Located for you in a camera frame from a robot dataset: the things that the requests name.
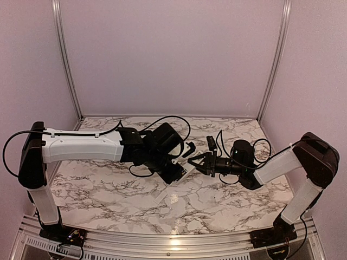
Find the white remote control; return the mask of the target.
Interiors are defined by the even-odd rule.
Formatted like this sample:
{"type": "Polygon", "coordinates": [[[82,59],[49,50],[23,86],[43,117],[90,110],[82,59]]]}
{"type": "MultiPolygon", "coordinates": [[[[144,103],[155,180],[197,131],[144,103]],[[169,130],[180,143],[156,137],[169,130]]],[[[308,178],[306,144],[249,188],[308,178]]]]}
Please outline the white remote control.
{"type": "MultiPolygon", "coordinates": [[[[190,155],[189,158],[195,156],[197,154],[197,152],[195,152],[194,154],[190,155]]],[[[185,178],[188,177],[188,175],[195,169],[193,167],[193,165],[189,164],[188,163],[188,160],[186,161],[186,163],[182,166],[184,169],[186,169],[187,171],[187,174],[184,175],[183,177],[179,177],[177,180],[174,180],[170,185],[173,185],[173,186],[177,186],[178,184],[180,184],[185,178]]]]}

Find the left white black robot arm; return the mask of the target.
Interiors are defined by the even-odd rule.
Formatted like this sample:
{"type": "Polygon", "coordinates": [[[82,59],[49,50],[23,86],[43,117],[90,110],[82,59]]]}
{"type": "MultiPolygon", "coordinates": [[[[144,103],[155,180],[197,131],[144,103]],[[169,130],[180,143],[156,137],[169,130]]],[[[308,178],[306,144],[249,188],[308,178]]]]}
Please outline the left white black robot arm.
{"type": "Polygon", "coordinates": [[[185,149],[184,140],[168,124],[154,131],[116,126],[104,132],[58,131],[33,124],[22,149],[18,180],[30,194],[42,228],[57,241],[68,237],[50,190],[46,165],[66,160],[108,160],[146,166],[166,184],[181,179],[184,168],[174,162],[185,149]]]}

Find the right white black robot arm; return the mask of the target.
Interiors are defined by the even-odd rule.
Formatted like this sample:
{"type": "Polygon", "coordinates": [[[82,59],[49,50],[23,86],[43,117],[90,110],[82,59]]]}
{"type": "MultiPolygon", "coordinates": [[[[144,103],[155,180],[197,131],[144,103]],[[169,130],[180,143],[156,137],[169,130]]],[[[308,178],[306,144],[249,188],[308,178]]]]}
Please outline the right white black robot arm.
{"type": "Polygon", "coordinates": [[[282,151],[263,161],[255,162],[255,148],[246,140],[236,140],[228,157],[217,156],[217,144],[208,136],[209,151],[188,159],[199,172],[214,177],[238,176],[238,182],[249,190],[257,190],[279,176],[298,168],[306,172],[306,180],[292,200],[275,219],[268,237],[281,242],[290,233],[295,221],[311,208],[338,172],[339,154],[335,148],[311,132],[282,151]]]}

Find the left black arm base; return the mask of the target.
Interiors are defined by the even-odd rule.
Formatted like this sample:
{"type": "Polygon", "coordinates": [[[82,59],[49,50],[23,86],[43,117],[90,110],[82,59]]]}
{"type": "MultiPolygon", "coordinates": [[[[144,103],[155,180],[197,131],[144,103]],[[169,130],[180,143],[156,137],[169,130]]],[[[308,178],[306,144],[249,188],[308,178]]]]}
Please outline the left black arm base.
{"type": "Polygon", "coordinates": [[[60,244],[82,247],[85,242],[86,230],[66,225],[44,225],[40,236],[60,244]]]}

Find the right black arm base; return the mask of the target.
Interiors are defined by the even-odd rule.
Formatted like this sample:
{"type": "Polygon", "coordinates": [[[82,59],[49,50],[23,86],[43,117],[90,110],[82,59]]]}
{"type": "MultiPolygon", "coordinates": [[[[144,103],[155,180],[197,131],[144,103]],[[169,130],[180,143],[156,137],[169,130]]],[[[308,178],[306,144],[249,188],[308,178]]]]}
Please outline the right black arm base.
{"type": "Polygon", "coordinates": [[[281,218],[281,214],[282,212],[276,217],[272,227],[251,231],[249,233],[250,241],[254,248],[286,243],[298,237],[294,224],[289,225],[285,222],[281,218]]]}

